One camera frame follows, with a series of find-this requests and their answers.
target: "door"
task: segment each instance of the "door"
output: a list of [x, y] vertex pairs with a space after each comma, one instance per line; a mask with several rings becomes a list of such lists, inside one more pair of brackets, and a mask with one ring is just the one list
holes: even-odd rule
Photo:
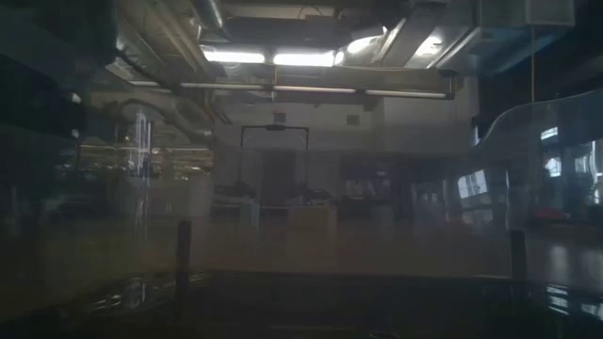
[[295, 187], [295, 153], [264, 152], [262, 171], [262, 204], [283, 206]]

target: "ceiling light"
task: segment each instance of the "ceiling light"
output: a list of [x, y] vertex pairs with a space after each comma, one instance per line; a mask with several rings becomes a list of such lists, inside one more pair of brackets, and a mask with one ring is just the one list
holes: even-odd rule
[[332, 67], [334, 51], [326, 53], [280, 53], [272, 60], [275, 65], [283, 66], [321, 66]]
[[204, 54], [209, 61], [236, 63], [264, 63], [266, 61], [261, 53], [204, 51]]
[[442, 48], [442, 40], [437, 37], [428, 37], [416, 50], [416, 54], [420, 57], [433, 56]]
[[337, 54], [335, 55], [335, 65], [341, 65], [343, 63], [343, 59], [345, 57], [345, 53], [343, 53], [343, 51], [339, 51], [337, 52]]
[[374, 40], [379, 37], [366, 37], [358, 40], [352, 41], [348, 45], [348, 52], [352, 54], [356, 54], [367, 48]]

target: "dark foreground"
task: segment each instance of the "dark foreground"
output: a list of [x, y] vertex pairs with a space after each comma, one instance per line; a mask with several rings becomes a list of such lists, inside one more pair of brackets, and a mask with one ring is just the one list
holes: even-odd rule
[[603, 298], [561, 286], [156, 273], [2, 324], [2, 338], [600, 338]]

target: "wall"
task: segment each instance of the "wall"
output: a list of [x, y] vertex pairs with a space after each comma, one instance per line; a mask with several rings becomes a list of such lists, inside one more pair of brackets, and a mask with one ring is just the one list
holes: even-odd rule
[[[216, 125], [214, 180], [232, 183], [238, 177], [240, 125], [272, 124], [275, 112], [286, 113], [287, 126], [310, 128], [309, 185], [336, 194], [342, 153], [464, 153], [472, 144], [470, 122], [478, 109], [477, 78], [465, 79], [454, 101], [384, 98], [373, 112], [360, 105], [225, 105], [223, 111], [234, 124]], [[349, 114], [358, 115], [358, 126], [347, 125]], [[266, 132], [249, 137], [245, 145], [248, 149], [303, 150], [304, 140], [300, 136], [271, 137]], [[305, 175], [304, 166], [298, 159], [298, 182]], [[250, 181], [261, 177], [261, 164], [245, 160], [244, 168], [243, 176]]]
[[464, 153], [472, 146], [471, 118], [479, 109], [478, 80], [467, 78], [453, 101], [384, 98], [375, 123], [388, 152]]

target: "reflective floor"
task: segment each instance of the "reflective floor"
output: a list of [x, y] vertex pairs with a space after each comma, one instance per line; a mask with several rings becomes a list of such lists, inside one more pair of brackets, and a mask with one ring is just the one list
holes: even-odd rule
[[[136, 239], [131, 220], [101, 219], [52, 226], [33, 242], [7, 243], [0, 315], [64, 300], [142, 272], [172, 271], [178, 219], [149, 222]], [[603, 232], [561, 226], [527, 234], [529, 278], [603, 291]], [[341, 220], [331, 230], [287, 227], [286, 217], [257, 228], [238, 218], [195, 219], [195, 269], [415, 277], [511, 275], [508, 236], [475, 235], [466, 225], [372, 225]]]

